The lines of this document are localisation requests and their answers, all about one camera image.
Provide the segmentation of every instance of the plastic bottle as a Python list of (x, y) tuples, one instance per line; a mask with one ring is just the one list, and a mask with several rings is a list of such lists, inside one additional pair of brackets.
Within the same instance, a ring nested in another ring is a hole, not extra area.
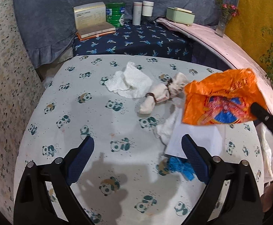
[(132, 24), (140, 25), (141, 24), (141, 16), (142, 16), (142, 5), (141, 2), (133, 3), (133, 16), (132, 16)]

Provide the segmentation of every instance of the pink blanket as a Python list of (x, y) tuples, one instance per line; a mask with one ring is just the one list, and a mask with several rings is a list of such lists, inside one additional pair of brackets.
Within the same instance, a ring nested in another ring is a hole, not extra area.
[(214, 33), (212, 28), (197, 24), (187, 26), (170, 22), (169, 20), (162, 18), (159, 18), (157, 22), (164, 24), (170, 30), (179, 31), (198, 43), (201, 43), (221, 58), (231, 68), (251, 68), (256, 74), (257, 85), (264, 96), (267, 107), (270, 113), (273, 114), (273, 89), (271, 83), (265, 77), (265, 71), (250, 56), (248, 56), (241, 47), (226, 35), (221, 38)]

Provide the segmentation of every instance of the flower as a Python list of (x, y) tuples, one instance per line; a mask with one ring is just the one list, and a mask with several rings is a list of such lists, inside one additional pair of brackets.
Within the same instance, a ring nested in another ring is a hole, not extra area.
[(233, 17), (236, 17), (236, 16), (238, 16), (239, 15), (239, 13), (238, 12), (234, 12), (234, 13), (232, 13), (232, 16)]

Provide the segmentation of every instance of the crumpled plastic bag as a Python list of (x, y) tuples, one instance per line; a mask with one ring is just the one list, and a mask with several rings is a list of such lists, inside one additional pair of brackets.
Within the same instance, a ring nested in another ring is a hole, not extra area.
[(231, 124), (255, 120), (250, 106), (267, 109), (251, 69), (229, 69), (185, 86), (183, 122), (190, 125)]

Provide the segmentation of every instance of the white bottle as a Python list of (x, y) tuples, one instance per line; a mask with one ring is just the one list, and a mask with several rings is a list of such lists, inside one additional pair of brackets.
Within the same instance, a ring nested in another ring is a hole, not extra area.
[(133, 16), (132, 16), (132, 24), (140, 25), (141, 24), (141, 16), (142, 16), (142, 5), (141, 2), (133, 3)]
[(151, 21), (154, 2), (143, 1), (142, 24), (148, 25)]

